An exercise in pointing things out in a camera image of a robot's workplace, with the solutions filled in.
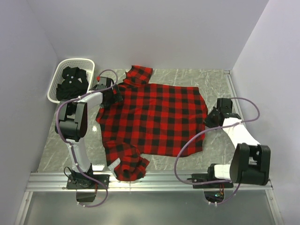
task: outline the checkered cloth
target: checkered cloth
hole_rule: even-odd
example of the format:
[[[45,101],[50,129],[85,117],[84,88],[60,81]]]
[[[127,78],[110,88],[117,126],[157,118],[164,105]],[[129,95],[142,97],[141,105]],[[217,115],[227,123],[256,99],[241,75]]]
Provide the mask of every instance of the checkered cloth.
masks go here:
[[[101,108],[106,161],[118,180],[133,181],[146,173],[148,160],[140,154],[177,156],[195,134],[205,129],[207,107],[197,87],[149,84],[152,68],[132,66],[118,85],[123,101]],[[181,156],[202,151],[204,135]]]

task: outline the basket rim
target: basket rim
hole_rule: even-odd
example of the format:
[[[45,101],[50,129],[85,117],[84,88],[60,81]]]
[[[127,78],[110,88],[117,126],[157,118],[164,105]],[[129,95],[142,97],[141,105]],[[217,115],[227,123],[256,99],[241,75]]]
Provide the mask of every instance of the basket rim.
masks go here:
[[[93,60],[86,59],[86,58],[70,58],[70,59],[65,59],[65,60],[61,61],[61,62],[58,64],[58,66],[56,67],[56,69],[55,69],[55,72],[54,72],[54,74],[53,74],[53,77],[52,77],[50,86],[49,86],[48,91],[47,91],[47,98],[48,98],[49,101],[51,101],[51,102],[53,102],[53,103],[59,104],[59,101],[54,100],[54,99],[52,99],[52,98],[50,97],[50,90],[51,90],[51,87],[52,87],[52,85],[53,85],[53,81],[54,81],[55,75],[56,75],[56,73],[57,73],[57,71],[58,71],[58,69],[59,69],[59,67],[61,66],[62,63],[66,62],[66,61],[71,61],[71,60],[85,60],[85,61],[91,62],[92,65],[93,65],[93,70],[92,70],[92,71],[93,71],[93,73],[94,73],[94,70],[95,70],[95,63],[94,63]]]

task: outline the black cloth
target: black cloth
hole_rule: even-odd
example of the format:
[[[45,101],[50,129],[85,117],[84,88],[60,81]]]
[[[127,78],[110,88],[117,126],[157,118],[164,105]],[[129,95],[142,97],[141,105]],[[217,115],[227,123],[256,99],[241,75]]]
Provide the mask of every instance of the black cloth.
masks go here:
[[[89,82],[86,79],[85,70],[78,67],[66,67],[62,71],[62,78],[65,79],[62,84],[57,84],[57,100],[73,99],[87,92]]]

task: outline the plaid fabric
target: plaid fabric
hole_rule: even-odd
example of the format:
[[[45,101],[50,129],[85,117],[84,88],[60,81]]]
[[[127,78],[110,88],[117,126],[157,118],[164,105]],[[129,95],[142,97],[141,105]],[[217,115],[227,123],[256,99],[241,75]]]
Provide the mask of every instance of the plaid fabric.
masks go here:
[[[118,180],[132,181],[146,173],[141,153],[177,156],[195,134],[203,131],[207,107],[197,87],[174,87],[148,81],[152,68],[132,66],[119,90],[123,101],[101,108],[101,126],[107,165],[118,158],[113,172]],[[182,157],[202,151],[204,135],[192,142]]]

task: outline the plastic basket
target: plastic basket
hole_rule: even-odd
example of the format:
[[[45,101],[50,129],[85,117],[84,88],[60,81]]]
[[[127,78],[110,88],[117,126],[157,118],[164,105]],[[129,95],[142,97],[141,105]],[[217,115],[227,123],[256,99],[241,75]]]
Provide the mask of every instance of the plastic basket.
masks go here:
[[[86,78],[89,82],[88,90],[91,89],[94,78],[94,69],[95,64],[92,60],[89,59],[67,59],[63,60],[56,68],[54,76],[52,78],[47,97],[51,102],[59,104],[60,102],[56,98],[56,88],[57,84],[61,84],[64,79],[62,78],[62,71],[66,67],[79,67],[80,69],[84,69],[86,71]]]

